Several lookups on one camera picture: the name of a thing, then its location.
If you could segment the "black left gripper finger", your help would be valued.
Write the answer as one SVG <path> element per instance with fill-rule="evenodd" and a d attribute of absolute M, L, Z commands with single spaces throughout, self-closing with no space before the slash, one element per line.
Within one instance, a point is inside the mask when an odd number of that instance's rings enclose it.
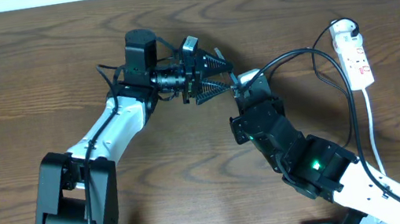
<path fill-rule="evenodd" d="M 201 87 L 195 96 L 195 102 L 197 105 L 202 105 L 204 102 L 225 93 L 231 88 L 228 84 L 207 79 L 203 79 L 200 85 Z"/>
<path fill-rule="evenodd" d="M 222 68 L 217 66 L 215 56 L 203 49 L 198 49 L 196 53 L 201 78 L 206 79 L 221 74 Z"/>

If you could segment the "bronze Galaxy smartphone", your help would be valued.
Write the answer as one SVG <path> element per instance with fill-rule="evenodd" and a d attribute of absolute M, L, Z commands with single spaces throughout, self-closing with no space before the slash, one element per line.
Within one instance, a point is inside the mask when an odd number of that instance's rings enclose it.
<path fill-rule="evenodd" d="M 220 87 L 220 90 L 222 93 L 225 93 L 226 91 L 234 90 L 236 89 L 239 85 L 240 82 L 238 81 L 236 75 L 233 72 L 233 64 L 229 61 L 227 61 L 222 52 L 219 50 L 219 48 L 214 48 L 214 51 L 216 53 L 215 59 L 217 66 L 222 68 L 222 75 L 226 74 L 227 78 L 229 78 L 229 81 L 227 82 L 222 82 L 222 85 Z"/>

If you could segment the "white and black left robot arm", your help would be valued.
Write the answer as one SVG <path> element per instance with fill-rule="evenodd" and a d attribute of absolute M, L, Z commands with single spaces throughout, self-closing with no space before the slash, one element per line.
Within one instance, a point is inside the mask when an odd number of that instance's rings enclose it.
<path fill-rule="evenodd" d="M 187 36 L 171 55 L 158 58 L 163 40 L 148 29 L 125 34 L 125 62 L 105 76 L 109 90 L 101 116 L 65 153 L 49 152 L 39 166 L 35 224 L 118 224 L 116 168 L 127 145 L 148 122 L 158 102 L 182 97 L 198 105 L 229 90 L 213 81 L 232 73 L 220 55 Z"/>

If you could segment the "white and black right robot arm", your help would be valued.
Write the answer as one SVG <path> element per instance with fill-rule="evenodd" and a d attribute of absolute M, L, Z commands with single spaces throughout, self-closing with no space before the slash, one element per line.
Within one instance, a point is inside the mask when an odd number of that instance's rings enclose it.
<path fill-rule="evenodd" d="M 239 115 L 230 120 L 238 144 L 251 141 L 282 180 L 310 199 L 323 198 L 385 224 L 400 224 L 400 183 L 342 146 L 296 130 L 263 76 L 234 90 Z"/>

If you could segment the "white power strip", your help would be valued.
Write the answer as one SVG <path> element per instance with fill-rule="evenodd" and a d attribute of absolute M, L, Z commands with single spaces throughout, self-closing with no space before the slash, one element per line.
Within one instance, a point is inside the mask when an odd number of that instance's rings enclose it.
<path fill-rule="evenodd" d="M 330 27 L 333 49 L 350 89 L 363 90 L 374 83 L 373 74 L 363 46 L 363 36 L 355 22 L 348 19 L 333 20 Z"/>

